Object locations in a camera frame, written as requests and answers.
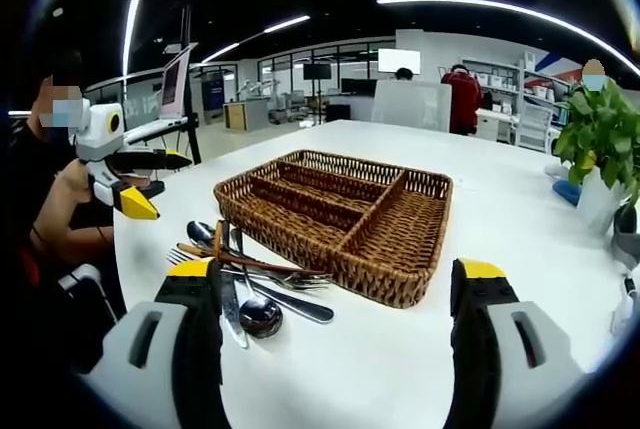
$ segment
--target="floor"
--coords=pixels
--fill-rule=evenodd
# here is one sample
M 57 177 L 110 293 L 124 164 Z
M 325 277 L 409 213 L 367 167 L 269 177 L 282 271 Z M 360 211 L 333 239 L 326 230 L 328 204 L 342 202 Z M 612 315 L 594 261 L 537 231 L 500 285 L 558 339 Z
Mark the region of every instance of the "floor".
M 297 130 L 300 130 L 299 122 L 271 125 L 265 129 L 252 132 L 236 132 L 226 129 L 222 118 L 219 118 L 213 120 L 211 124 L 198 127 L 196 133 L 202 162 L 206 162 L 214 157 L 219 157 L 229 152 L 237 151 L 238 149 L 274 139 Z M 188 147 L 186 133 L 181 133 L 179 139 L 178 134 L 173 133 L 164 136 L 164 138 L 154 139 L 148 143 L 149 147 L 154 149 L 163 149 L 165 144 L 167 148 L 177 150 L 181 154 L 191 157 L 191 150 Z M 159 178 L 167 174 L 172 174 L 172 172 L 158 171 Z

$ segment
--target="potted plant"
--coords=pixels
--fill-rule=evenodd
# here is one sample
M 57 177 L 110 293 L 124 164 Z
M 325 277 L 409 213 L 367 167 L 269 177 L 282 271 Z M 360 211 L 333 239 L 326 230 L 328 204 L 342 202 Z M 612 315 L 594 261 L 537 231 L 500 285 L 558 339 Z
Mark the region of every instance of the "potted plant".
M 640 112 L 609 79 L 602 91 L 582 87 L 561 103 L 570 123 L 555 153 L 571 164 L 569 182 L 582 184 L 578 212 L 594 230 L 604 233 L 621 200 L 640 190 Z

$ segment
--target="person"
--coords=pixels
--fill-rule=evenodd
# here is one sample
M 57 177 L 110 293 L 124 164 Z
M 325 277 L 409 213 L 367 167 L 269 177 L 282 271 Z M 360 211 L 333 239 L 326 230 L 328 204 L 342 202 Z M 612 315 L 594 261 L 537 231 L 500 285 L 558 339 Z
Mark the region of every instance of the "person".
M 121 317 L 126 308 L 115 264 L 112 209 L 90 197 L 68 128 L 51 127 L 54 106 L 81 104 L 82 72 L 78 51 L 40 56 L 14 98 L 16 109 L 31 108 L 28 119 L 14 123 L 9 134 L 14 229 L 21 253 L 30 261 L 26 266 L 32 268 L 32 283 L 43 272 L 57 280 L 80 263 L 91 263 L 100 270 L 107 298 Z
M 476 111 L 482 104 L 482 89 L 478 81 L 469 75 L 464 65 L 455 64 L 440 82 L 450 84 L 453 92 L 449 132 L 463 136 L 475 134 L 478 125 Z
M 396 71 L 396 79 L 398 81 L 411 81 L 413 80 L 413 71 L 406 67 L 401 67 Z

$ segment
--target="fork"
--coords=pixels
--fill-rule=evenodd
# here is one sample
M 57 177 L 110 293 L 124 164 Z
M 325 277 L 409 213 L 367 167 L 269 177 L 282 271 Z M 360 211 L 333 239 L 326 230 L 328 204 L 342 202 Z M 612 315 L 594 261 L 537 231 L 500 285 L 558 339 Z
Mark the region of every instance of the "fork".
M 197 260 L 197 257 L 191 256 L 177 249 L 170 249 L 167 253 L 166 259 L 173 265 L 178 265 L 181 262 Z M 222 268 L 223 272 L 235 275 L 243 275 L 242 270 L 235 267 L 233 264 L 227 264 Z M 280 274 L 270 271 L 249 271 L 249 275 L 252 279 L 258 279 L 262 281 L 270 281 L 274 284 L 288 289 L 290 291 L 311 291 L 317 289 L 324 289 L 331 283 L 330 275 L 302 275 L 300 273 Z

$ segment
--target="ceiling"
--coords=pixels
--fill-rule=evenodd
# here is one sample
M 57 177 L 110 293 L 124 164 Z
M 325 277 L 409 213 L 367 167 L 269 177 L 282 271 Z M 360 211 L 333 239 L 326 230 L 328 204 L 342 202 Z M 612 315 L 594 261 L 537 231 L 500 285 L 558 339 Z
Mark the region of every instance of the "ceiling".
M 569 21 L 604 39 L 636 62 L 611 0 L 498 0 Z M 60 17 L 49 17 L 47 30 L 71 39 L 88 70 L 88 83 L 121 75 L 122 41 L 129 0 L 59 0 Z M 475 34 L 519 42 L 584 63 L 599 58 L 624 87 L 640 89 L 640 79 L 593 43 L 544 21 L 490 8 L 451 5 L 379 6 L 376 0 L 194 0 L 192 60 L 260 33 L 264 28 L 308 14 L 311 20 L 261 35 L 217 60 L 260 58 L 285 50 L 369 36 L 393 35 L 399 28 Z M 145 20 L 137 20 L 143 27 Z M 129 72 L 161 67 L 168 43 L 179 42 L 180 14 L 132 53 Z

